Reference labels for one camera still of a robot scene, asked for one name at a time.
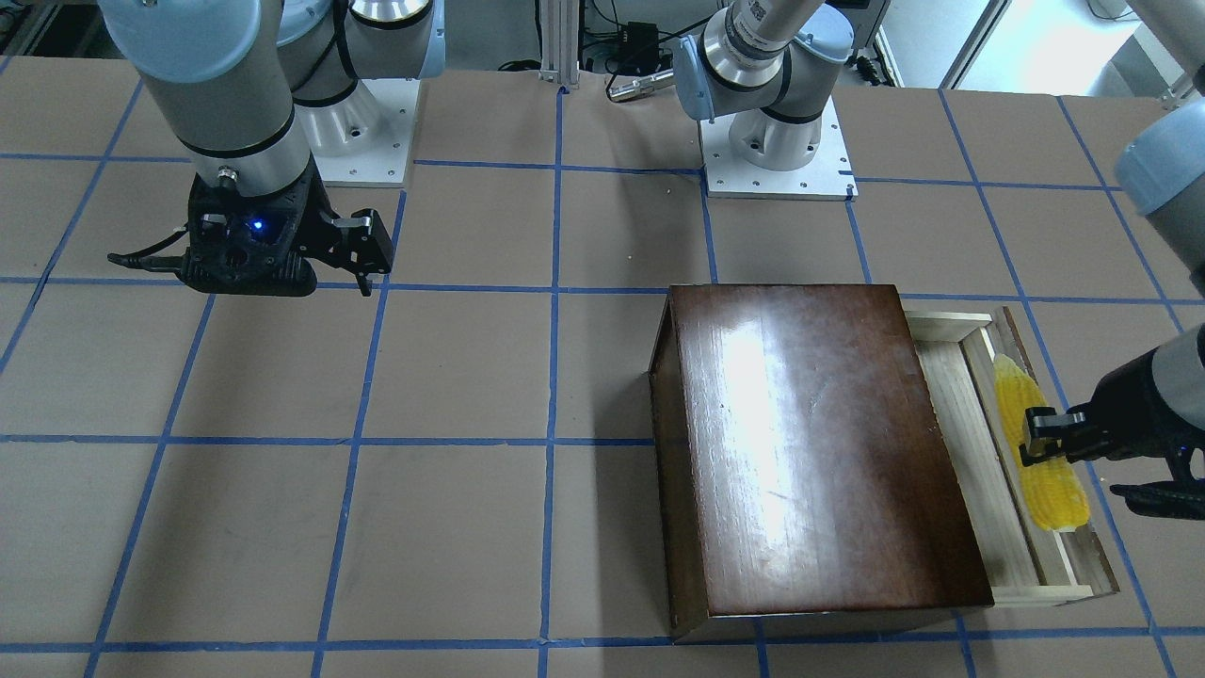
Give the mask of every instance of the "black cable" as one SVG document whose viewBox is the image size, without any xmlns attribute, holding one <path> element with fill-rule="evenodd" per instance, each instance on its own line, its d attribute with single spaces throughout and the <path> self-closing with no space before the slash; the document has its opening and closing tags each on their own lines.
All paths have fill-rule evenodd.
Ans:
<svg viewBox="0 0 1205 678">
<path fill-rule="evenodd" d="M 619 69 L 622 69 L 624 65 L 628 64 L 628 61 L 630 61 L 631 59 L 634 59 L 636 57 L 636 54 L 642 53 L 645 49 L 648 49 L 649 47 L 657 47 L 660 43 L 663 43 L 663 42 L 665 42 L 668 40 L 672 40 L 675 37 L 682 37 L 683 35 L 690 33 L 692 30 L 699 28 L 700 25 L 703 25 L 703 24 L 705 24 L 705 23 L 707 23 L 710 20 L 711 20 L 711 17 L 707 17 L 705 19 L 699 19 L 699 20 L 694 22 L 693 24 L 683 28 L 682 30 L 676 30 L 676 31 L 666 35 L 665 37 L 662 37 L 660 40 L 654 40 L 653 42 L 648 42 L 646 45 L 642 45 L 640 47 L 640 49 L 633 51 L 631 55 L 629 55 L 627 59 L 619 61 L 619 65 L 616 66 L 616 71 L 618 71 Z M 610 67 L 607 67 L 607 72 L 611 73 L 611 79 L 607 81 L 606 87 L 604 88 L 602 92 L 606 94 L 607 100 L 610 100 L 612 104 L 619 104 L 621 101 L 616 101 L 615 99 L 611 99 L 611 86 L 615 84 L 615 81 L 619 77 L 619 73 L 612 71 Z"/>
<path fill-rule="evenodd" d="M 318 54 L 318 58 L 315 59 L 313 65 L 310 66 L 308 71 L 306 71 L 305 77 L 301 78 L 301 82 L 299 82 L 296 87 L 290 88 L 289 92 L 293 93 L 300 92 L 302 87 L 308 84 L 311 79 L 313 79 L 313 76 L 318 72 L 318 69 L 322 66 L 322 63 L 327 60 L 327 57 L 330 55 L 330 51 L 335 48 L 336 41 L 337 36 L 331 35 L 330 42 L 328 42 L 327 46 L 322 49 L 322 54 Z"/>
<path fill-rule="evenodd" d="M 1083 0 L 1083 1 L 1084 1 L 1086 5 L 1088 5 L 1088 11 L 1092 12 L 1092 16 L 1097 17 L 1098 19 L 1106 20 L 1106 22 L 1121 22 L 1121 20 L 1138 22 L 1138 20 L 1141 20 L 1141 19 L 1136 19 L 1136 18 L 1135 19 L 1127 19 L 1127 17 L 1134 16 L 1134 10 L 1130 10 L 1130 11 L 1125 12 L 1124 14 L 1117 14 L 1116 17 L 1106 17 L 1106 16 L 1104 16 L 1100 12 L 1097 11 L 1097 6 L 1092 4 L 1092 0 Z"/>
<path fill-rule="evenodd" d="M 543 59 L 543 25 L 540 23 L 540 0 L 535 0 L 535 41 L 540 46 L 540 58 Z"/>
<path fill-rule="evenodd" d="M 125 267 L 141 269 L 143 267 L 143 261 L 141 259 L 145 259 L 146 257 L 149 257 L 151 254 L 154 254 L 160 249 L 175 244 L 176 241 L 183 237 L 186 232 L 188 232 L 188 230 L 186 230 L 184 228 L 174 230 L 171 231 L 171 235 L 164 237 L 163 240 L 155 242 L 154 244 L 151 244 L 149 247 L 143 247 L 137 252 L 130 252 L 129 254 L 111 253 L 108 254 L 108 260 Z"/>
<path fill-rule="evenodd" d="M 602 13 L 602 8 L 599 7 L 599 0 L 590 0 L 590 4 L 594 5 L 594 11 L 598 13 L 598 16 L 602 17 L 610 23 L 613 23 L 617 28 L 623 28 L 623 24 L 619 23 L 619 12 L 616 11 L 615 8 L 615 0 L 611 0 L 611 11 L 615 12 L 615 18 L 611 18 Z"/>
</svg>

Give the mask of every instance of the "metal frame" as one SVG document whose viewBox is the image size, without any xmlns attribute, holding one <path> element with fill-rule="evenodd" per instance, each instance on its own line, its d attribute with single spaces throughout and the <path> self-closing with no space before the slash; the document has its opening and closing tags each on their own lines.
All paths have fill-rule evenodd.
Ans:
<svg viewBox="0 0 1205 678">
<path fill-rule="evenodd" d="M 581 29 L 578 0 L 540 0 L 540 79 L 576 89 L 577 52 Z"/>
<path fill-rule="evenodd" d="M 971 29 L 971 34 L 966 36 L 966 42 L 963 42 L 963 48 L 954 57 L 954 63 L 950 64 L 946 77 L 941 78 L 941 89 L 958 89 L 975 63 L 975 58 L 980 55 L 992 34 L 995 33 L 995 28 L 1000 24 L 1000 19 L 1004 18 L 1010 5 L 1012 5 L 1012 0 L 991 0 L 987 4 L 980 19 L 975 23 L 975 28 Z"/>
</svg>

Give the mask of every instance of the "blue tape grid line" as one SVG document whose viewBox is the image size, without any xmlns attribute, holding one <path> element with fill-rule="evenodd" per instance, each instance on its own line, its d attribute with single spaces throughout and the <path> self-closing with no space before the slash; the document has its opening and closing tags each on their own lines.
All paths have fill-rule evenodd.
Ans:
<svg viewBox="0 0 1205 678">
<path fill-rule="evenodd" d="M 1205 626 L 1165 626 L 1164 636 L 1180 638 L 1205 638 Z M 1001 629 L 968 630 L 966 639 L 971 642 L 1012 642 L 1038 639 L 1105 639 L 1105 638 L 1145 638 L 1150 629 L 1141 626 L 1105 626 L 1076 629 Z M 957 643 L 958 632 L 951 631 L 911 631 L 904 633 L 853 633 L 842 636 L 795 636 L 766 638 L 766 647 L 772 645 L 834 645 L 834 644 L 895 644 L 895 643 Z M 583 638 L 433 638 L 433 639 L 364 639 L 329 641 L 325 652 L 382 652 L 382 650 L 539 650 L 580 649 L 580 648 L 658 648 L 672 645 L 668 636 L 648 637 L 583 637 Z M 700 645 L 756 647 L 758 641 L 718 641 L 700 643 Z M 101 654 L 111 653 L 272 653 L 272 652 L 315 652 L 316 641 L 152 641 L 152 642 L 106 642 Z M 94 648 L 93 643 L 0 643 L 0 654 L 83 654 Z"/>
<path fill-rule="evenodd" d="M 975 655 L 971 653 L 971 639 L 970 633 L 966 632 L 966 621 L 957 612 L 953 615 L 954 627 L 958 630 L 958 648 L 963 653 L 963 665 L 966 667 L 966 678 L 977 678 L 978 672 L 975 670 Z"/>
<path fill-rule="evenodd" d="M 770 678 L 770 648 L 765 638 L 765 621 L 753 619 L 753 645 L 757 648 L 758 678 Z"/>
<path fill-rule="evenodd" d="M 1080 148 L 1083 149 L 1083 155 L 1088 159 L 1088 164 L 1092 166 L 1093 173 L 1097 175 L 1097 181 L 1100 182 L 1100 187 L 1107 187 L 1109 182 L 1105 181 L 1105 175 L 1100 171 L 1100 165 L 1097 164 L 1097 159 L 1092 157 L 1092 151 L 1088 149 L 1088 145 L 1083 141 L 1083 136 L 1080 134 L 1080 128 L 1075 125 L 1075 119 L 1071 118 L 1071 111 L 1066 108 L 1066 102 L 1063 101 L 1062 96 L 1056 96 L 1054 100 L 1058 102 L 1059 110 L 1063 111 L 1063 117 L 1066 118 L 1066 124 L 1071 126 L 1071 134 L 1075 135 L 1075 140 L 1080 143 Z M 1105 191 L 1105 195 L 1109 197 L 1109 204 L 1113 207 L 1113 213 L 1117 214 L 1117 220 L 1121 222 L 1122 229 L 1125 231 L 1125 237 L 1129 238 L 1130 246 L 1134 247 L 1134 253 L 1138 255 L 1138 260 L 1142 263 L 1142 270 L 1146 271 L 1146 276 L 1151 279 L 1151 284 L 1154 287 L 1156 294 L 1158 294 L 1159 299 L 1164 301 L 1168 314 L 1171 317 L 1171 323 L 1176 325 L 1176 331 L 1183 331 L 1185 326 L 1180 323 L 1180 316 L 1176 314 L 1176 308 L 1168 302 L 1168 295 L 1163 291 L 1163 285 L 1159 284 L 1159 278 L 1154 276 L 1151 261 L 1146 259 L 1146 254 L 1142 252 L 1142 247 L 1139 244 L 1138 237 L 1134 236 L 1134 230 L 1130 229 L 1129 222 L 1125 219 L 1125 214 L 1122 213 L 1121 206 L 1117 205 L 1117 197 L 1107 190 Z"/>
<path fill-rule="evenodd" d="M 83 446 L 154 446 L 158 436 L 76 436 L 71 434 L 0 434 L 4 443 L 78 443 Z M 276 446 L 276 447 L 331 447 L 351 446 L 351 438 L 287 438 L 236 436 L 167 436 L 169 446 Z M 545 447 L 547 438 L 360 438 L 360 447 L 375 448 L 489 448 L 489 447 Z M 649 448 L 651 438 L 553 438 L 558 448 Z"/>
<path fill-rule="evenodd" d="M 862 235 L 854 218 L 851 222 L 854 228 L 854 243 L 862 244 Z M 865 246 L 862 244 L 859 259 L 865 257 Z M 866 277 L 869 263 L 864 263 L 863 277 Z M 0 284 L 37 284 L 41 278 L 30 276 L 0 276 Z M 120 287 L 182 287 L 183 283 L 175 278 L 163 277 L 51 277 L 46 284 L 96 284 L 96 285 L 120 285 Z M 406 291 L 476 291 L 476 293 L 511 293 L 511 294 L 665 294 L 668 287 L 539 287 L 530 284 L 447 284 L 447 283 L 422 283 L 422 282 L 376 282 L 374 289 L 400 289 Z M 353 282 L 319 282 L 319 289 L 357 289 Z M 947 291 L 901 291 L 905 299 L 935 299 L 935 300 L 965 300 L 965 301 L 1021 301 L 1023 296 L 1018 294 L 980 294 L 980 293 L 947 293 Z M 1205 306 L 1205 299 L 1157 299 L 1141 296 L 1054 296 L 1054 295 L 1027 295 L 1030 301 L 1051 303 L 1105 303 L 1105 305 L 1146 305 L 1146 306 Z"/>
<path fill-rule="evenodd" d="M 862 229 L 858 226 L 858 216 L 853 212 L 852 195 L 845 201 L 845 213 L 850 217 L 850 229 L 853 231 L 853 244 L 858 248 L 858 263 L 862 264 L 862 281 L 870 284 L 875 278 L 870 273 L 870 259 L 866 258 L 866 246 L 862 241 Z"/>
<path fill-rule="evenodd" d="M 83 216 L 84 208 L 88 206 L 88 200 L 96 189 L 96 184 L 100 183 L 100 175 L 105 171 L 107 158 L 112 155 L 113 148 L 117 146 L 117 140 L 122 136 L 122 130 L 125 129 L 125 123 L 130 119 L 130 113 L 134 111 L 134 104 L 137 102 L 139 94 L 141 92 L 142 81 L 139 81 L 139 83 L 134 87 L 134 92 L 130 93 L 130 100 L 125 104 L 125 110 L 122 112 L 120 119 L 117 120 L 117 129 L 113 130 L 113 135 L 108 138 L 108 145 L 105 146 L 105 154 L 96 164 L 96 171 L 92 173 L 92 179 L 88 182 L 88 187 L 80 197 L 80 204 L 76 205 L 75 213 L 71 214 L 71 220 L 67 222 L 67 226 L 64 229 L 63 236 L 59 237 L 59 242 L 54 246 L 51 258 L 46 261 L 46 267 L 42 269 L 42 275 L 37 278 L 34 291 L 30 294 L 29 302 L 25 303 L 25 311 L 17 322 L 17 328 L 13 330 L 12 337 L 8 338 L 8 346 L 5 348 L 4 354 L 0 355 L 0 376 L 4 375 L 5 369 L 8 366 L 8 361 L 12 360 L 12 354 L 17 349 L 17 343 L 20 341 L 22 334 L 25 332 L 29 318 L 34 314 L 34 307 L 37 305 L 39 299 L 42 297 L 42 291 L 46 289 L 46 281 L 49 279 L 51 271 L 54 270 L 54 265 L 59 263 L 59 257 L 63 255 L 63 249 L 66 248 L 67 240 L 75 231 L 76 225 L 80 223 L 80 218 Z"/>
<path fill-rule="evenodd" d="M 716 237 L 711 228 L 711 207 L 707 206 L 707 177 L 699 171 L 699 199 L 703 201 L 703 238 L 707 244 L 707 271 L 711 282 L 719 282 L 719 264 L 716 258 Z"/>
<path fill-rule="evenodd" d="M 214 299 L 213 294 L 210 294 L 208 299 L 206 299 L 205 309 L 196 323 L 196 331 L 193 332 L 193 344 L 188 349 L 188 358 L 184 360 L 184 369 L 181 371 L 180 382 L 176 384 L 176 394 L 171 400 L 171 407 L 167 409 L 167 419 L 164 421 L 163 434 L 155 447 L 154 456 L 151 460 L 147 479 L 142 484 L 142 495 L 139 497 L 139 507 L 134 513 L 134 523 L 130 525 L 129 536 L 125 538 L 122 560 L 117 566 L 117 573 L 113 576 L 113 585 L 108 591 L 108 600 L 105 602 L 105 612 L 101 614 L 100 625 L 96 629 L 96 638 L 93 641 L 88 653 L 88 664 L 83 672 L 84 678 L 92 678 L 96 673 L 96 664 L 100 661 L 100 653 L 105 645 L 105 638 L 108 636 L 108 627 L 113 621 L 113 614 L 117 612 L 117 601 L 122 595 L 125 576 L 130 570 L 130 561 L 134 559 L 134 547 L 137 546 L 139 533 L 142 531 L 142 521 L 146 518 L 147 507 L 151 505 L 151 493 L 154 490 L 155 479 L 159 477 L 159 468 L 163 465 L 164 452 L 167 449 L 167 437 L 171 435 L 171 428 L 176 424 L 176 414 L 180 413 L 180 403 L 184 399 L 184 387 L 188 385 L 188 378 L 193 372 L 193 366 L 196 364 L 196 354 L 201 348 L 201 336 L 205 334 L 205 326 L 208 324 L 210 316 L 213 312 Z"/>
<path fill-rule="evenodd" d="M 557 364 L 560 338 L 560 217 L 562 187 L 564 183 L 565 152 L 565 95 L 569 89 L 557 88 L 556 164 L 553 166 L 552 193 L 552 287 L 548 322 L 548 425 L 543 452 L 543 525 L 540 535 L 540 654 L 536 661 L 537 678 L 548 676 L 548 629 L 552 624 L 552 536 L 553 506 L 557 478 Z"/>
<path fill-rule="evenodd" d="M 1059 379 L 1058 371 L 1054 369 L 1054 361 L 1051 359 L 1050 349 L 1046 346 L 1041 326 L 1038 323 L 1038 317 L 1034 314 L 1030 297 L 1025 294 L 1025 289 L 1021 282 L 1019 275 L 1017 273 L 1016 265 L 1013 265 L 1012 257 L 1009 254 L 1009 248 L 1005 244 L 1004 235 L 1000 231 L 1000 226 L 995 220 L 995 214 L 992 213 L 992 205 L 988 202 L 987 194 L 983 190 L 983 185 L 980 183 L 978 173 L 975 171 L 975 164 L 971 161 L 970 153 L 966 149 L 966 143 L 963 141 L 962 132 L 958 129 L 958 123 L 954 120 L 953 110 L 950 107 L 950 101 L 947 100 L 946 93 L 944 90 L 939 89 L 937 96 L 941 99 L 941 105 L 942 108 L 945 108 L 947 119 L 950 120 L 950 128 L 954 134 L 954 140 L 958 142 L 958 148 L 962 152 L 963 159 L 966 163 L 966 169 L 971 175 L 971 181 L 975 182 L 975 188 L 978 191 L 980 200 L 983 204 L 983 211 L 987 213 L 988 222 L 992 224 L 992 231 L 994 232 L 997 242 L 1000 246 L 1000 253 L 1004 255 L 1004 261 L 1009 267 L 1009 273 L 1012 276 L 1013 284 L 1017 288 L 1017 294 L 1021 296 L 1021 303 L 1025 309 L 1025 316 L 1029 318 L 1029 324 L 1033 328 L 1034 336 L 1038 341 L 1038 348 L 1042 355 L 1042 360 L 1046 364 L 1046 369 L 1050 371 L 1051 379 L 1054 382 L 1054 390 L 1058 393 L 1058 397 L 1063 405 L 1063 408 L 1066 409 L 1069 407 L 1066 391 L 1063 388 L 1062 379 Z M 1082 143 L 1082 138 L 1081 138 L 1081 147 L 1083 148 L 1083 152 L 1088 155 L 1089 160 L 1095 167 L 1095 160 L 1092 160 L 1092 153 L 1088 151 L 1088 147 Z M 1100 178 L 1100 185 L 1104 187 L 1105 179 L 1104 176 L 1100 175 L 1099 170 L 1097 171 L 1097 176 Z M 1117 212 L 1117 216 L 1118 218 L 1123 218 L 1119 211 Z M 1141 248 L 1138 246 L 1138 242 L 1135 240 L 1131 240 L 1131 242 L 1135 246 L 1135 250 L 1141 253 Z M 1154 645 L 1159 653 L 1159 658 L 1163 660 L 1163 666 L 1164 670 L 1166 671 L 1168 678 L 1177 678 L 1176 670 L 1171 664 L 1171 656 L 1168 654 L 1168 649 L 1159 632 L 1159 626 L 1158 624 L 1156 624 L 1154 617 L 1151 613 L 1151 606 L 1148 605 L 1146 594 L 1142 590 L 1142 583 L 1139 580 L 1138 572 L 1134 570 L 1134 564 L 1131 562 L 1129 553 L 1125 549 L 1125 542 L 1124 540 L 1122 540 L 1121 531 L 1117 529 L 1117 521 L 1113 518 L 1112 511 L 1109 507 L 1109 501 L 1105 496 L 1104 489 L 1100 487 L 1100 479 L 1099 479 L 1100 477 L 1097 474 L 1092 462 L 1088 462 L 1088 474 L 1092 479 L 1092 485 L 1097 493 L 1097 499 L 1099 500 L 1100 506 L 1104 509 L 1105 521 L 1109 524 L 1109 530 L 1110 532 L 1112 532 L 1113 541 L 1117 543 L 1117 549 L 1121 553 L 1122 562 L 1125 567 L 1125 573 L 1129 577 L 1130 585 L 1134 586 L 1134 596 L 1138 599 L 1139 607 L 1141 607 L 1142 609 L 1142 615 L 1146 619 L 1147 626 L 1150 627 L 1151 631 L 1151 638 L 1154 641 Z"/>
<path fill-rule="evenodd" d="M 399 191 L 398 212 L 393 224 L 393 241 L 401 235 L 402 218 L 406 212 L 406 191 Z M 372 379 L 376 375 L 376 358 L 381 349 L 381 330 L 384 325 L 384 313 L 389 301 L 389 285 L 381 289 L 377 299 L 376 318 L 372 320 L 372 338 L 369 343 L 368 365 L 364 367 L 364 385 L 360 389 L 360 407 L 355 413 L 355 429 L 352 432 L 352 449 L 347 455 L 347 481 L 343 487 L 343 501 L 339 511 L 339 526 L 335 530 L 335 547 L 330 556 L 330 574 L 327 578 L 327 592 L 322 603 L 322 618 L 318 620 L 318 638 L 313 650 L 313 662 L 310 676 L 322 676 L 322 662 L 327 650 L 327 638 L 330 632 L 330 617 L 335 609 L 335 591 L 339 586 L 339 571 L 343 561 L 343 544 L 347 542 L 347 525 L 352 514 L 352 495 L 355 491 L 355 472 L 359 467 L 360 448 L 364 446 L 364 421 L 369 414 L 369 400 L 372 396 Z"/>
</svg>

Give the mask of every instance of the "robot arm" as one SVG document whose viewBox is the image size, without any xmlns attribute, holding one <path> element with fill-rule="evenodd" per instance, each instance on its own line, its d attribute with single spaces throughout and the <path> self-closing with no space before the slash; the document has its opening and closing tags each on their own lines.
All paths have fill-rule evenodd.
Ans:
<svg viewBox="0 0 1205 678">
<path fill-rule="evenodd" d="M 737 0 L 674 46 L 678 101 L 694 119 L 739 113 L 733 148 L 776 171 L 811 161 L 821 116 L 853 53 L 853 28 L 823 0 Z"/>
<path fill-rule="evenodd" d="M 1131 7 L 1205 92 L 1205 1 L 1131 0 Z M 1205 100 L 1160 119 L 1117 163 L 1122 187 L 1192 271 L 1205 295 Z M 1163 458 L 1171 481 L 1117 485 L 1135 513 L 1205 520 L 1205 481 L 1193 476 L 1205 449 L 1205 325 L 1105 376 L 1092 400 L 1059 415 L 1027 413 L 1025 465 Z"/>
<path fill-rule="evenodd" d="M 362 76 L 437 75 L 441 0 L 100 7 L 196 169 L 183 255 L 154 255 L 169 238 L 110 260 L 201 291 L 298 296 L 317 285 L 312 257 L 354 273 L 368 295 L 368 276 L 390 270 L 393 242 L 376 210 L 340 218 L 331 208 L 296 111 L 352 96 Z"/>
</svg>

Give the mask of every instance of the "floor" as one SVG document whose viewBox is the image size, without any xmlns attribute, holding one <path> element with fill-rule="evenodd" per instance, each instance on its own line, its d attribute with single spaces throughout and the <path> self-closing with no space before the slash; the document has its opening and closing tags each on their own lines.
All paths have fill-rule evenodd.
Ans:
<svg viewBox="0 0 1205 678">
<path fill-rule="evenodd" d="M 190 166 L 120 61 L 0 61 L 0 676 L 1205 676 L 1194 524 L 1080 471 L 1121 592 L 890 637 L 671 647 L 643 373 L 677 282 L 1012 307 L 1059 403 L 1205 319 L 1116 187 L 1148 100 L 842 88 L 857 201 L 709 197 L 669 93 L 428 83 L 372 297 L 108 265 Z"/>
</svg>

